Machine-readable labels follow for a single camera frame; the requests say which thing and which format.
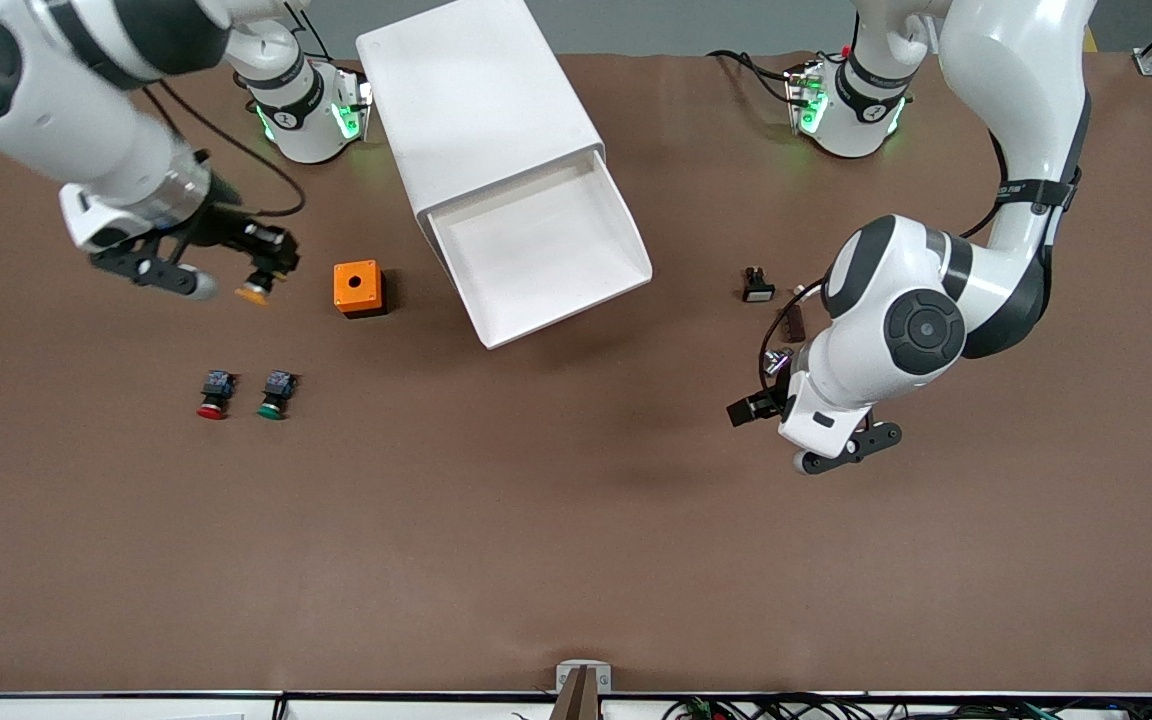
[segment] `black clamp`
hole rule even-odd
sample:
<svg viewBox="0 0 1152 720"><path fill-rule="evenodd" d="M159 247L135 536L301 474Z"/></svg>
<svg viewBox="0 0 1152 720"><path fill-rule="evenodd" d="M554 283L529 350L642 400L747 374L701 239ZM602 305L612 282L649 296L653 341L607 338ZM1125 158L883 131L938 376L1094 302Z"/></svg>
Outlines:
<svg viewBox="0 0 1152 720"><path fill-rule="evenodd" d="M1074 195L1078 192L1078 181L1082 177L1083 169L1075 168L1070 182L1039 181L1039 179L1007 181L998 187L995 203L1005 205L1007 202L1029 202L1041 209L1069 210L1074 204Z"/></svg>
<svg viewBox="0 0 1152 720"><path fill-rule="evenodd" d="M727 419L734 429L753 420L768 420L787 414L794 406L790 395L790 372L783 366L776 372L776 384L767 389L760 389L749 397L742 397L727 406Z"/></svg>
<svg viewBox="0 0 1152 720"><path fill-rule="evenodd" d="M896 446L901 437L901 429L896 423L874 423L867 429L851 433L851 439L836 457L823 457L814 452L804 450L795 458L795 465L804 475L827 473L829 470L861 462L877 452L887 450L888 447Z"/></svg>

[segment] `white box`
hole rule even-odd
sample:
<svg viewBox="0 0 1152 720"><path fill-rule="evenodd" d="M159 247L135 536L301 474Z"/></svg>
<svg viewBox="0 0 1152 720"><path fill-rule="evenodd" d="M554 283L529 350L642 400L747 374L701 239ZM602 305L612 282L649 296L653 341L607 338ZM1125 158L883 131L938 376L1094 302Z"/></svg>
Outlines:
<svg viewBox="0 0 1152 720"><path fill-rule="evenodd" d="M483 344L652 279L602 138L524 0L457 0L357 47L416 220Z"/></svg>

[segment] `brown mat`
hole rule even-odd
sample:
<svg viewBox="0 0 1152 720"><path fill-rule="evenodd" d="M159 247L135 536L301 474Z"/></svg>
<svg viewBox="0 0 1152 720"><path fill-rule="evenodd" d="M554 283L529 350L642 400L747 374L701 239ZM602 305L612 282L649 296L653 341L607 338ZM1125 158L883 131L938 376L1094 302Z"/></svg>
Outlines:
<svg viewBox="0 0 1152 720"><path fill-rule="evenodd" d="M842 161L730 65L563 66L655 279L497 351L379 143L294 168L305 260L266 310L93 272L0 156L0 691L525 689L571 655L622 689L1152 691L1152 79L1087 56L1037 332L879 407L895 450L803 478L723 415L774 313L741 268L808 282L890 211L961 232L995 191L983 126L929 63L901 132ZM179 90L259 138L228 70ZM332 265L362 258L401 306L349 323ZM243 376L223 423L194 415L212 367ZM303 374L285 423L253 414L273 367Z"/></svg>

